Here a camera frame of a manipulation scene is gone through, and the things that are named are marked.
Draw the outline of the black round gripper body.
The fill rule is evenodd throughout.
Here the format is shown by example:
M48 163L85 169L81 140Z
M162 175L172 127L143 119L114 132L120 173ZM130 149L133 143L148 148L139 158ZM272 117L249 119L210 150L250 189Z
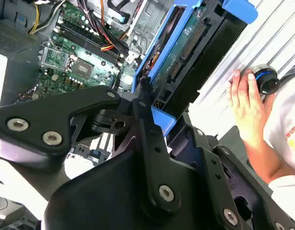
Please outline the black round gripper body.
M148 202L142 160L123 153L61 186L45 210L47 230L219 230L195 169L170 160L164 166L181 198L176 213Z

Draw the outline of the person's bare hand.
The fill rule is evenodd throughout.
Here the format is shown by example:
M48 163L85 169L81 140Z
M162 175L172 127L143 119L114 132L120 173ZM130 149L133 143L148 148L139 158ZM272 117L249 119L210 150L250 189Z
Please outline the person's bare hand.
M250 145L263 141L263 131L271 113L276 94L260 98L256 79L251 70L241 75L235 70L228 82L228 103L239 129L241 139Z

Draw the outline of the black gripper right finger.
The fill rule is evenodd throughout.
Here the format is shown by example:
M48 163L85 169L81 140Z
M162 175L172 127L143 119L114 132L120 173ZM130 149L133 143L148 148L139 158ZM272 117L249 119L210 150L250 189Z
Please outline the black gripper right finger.
M206 230L295 230L295 220L272 199L249 170L216 138L182 115L167 136L174 160L192 166L206 197Z

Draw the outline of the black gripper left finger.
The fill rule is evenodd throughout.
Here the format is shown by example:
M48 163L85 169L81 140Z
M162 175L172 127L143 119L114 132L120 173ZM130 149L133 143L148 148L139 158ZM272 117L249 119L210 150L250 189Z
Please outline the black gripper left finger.
M176 213L181 198L169 179L169 171L164 169L171 159L161 128L153 120L148 83L130 103L111 88L96 86L1 107L0 158L33 169L57 170L75 143L100 131L101 122L96 120L100 112L113 121L111 159L137 153L142 160L149 205L161 213Z

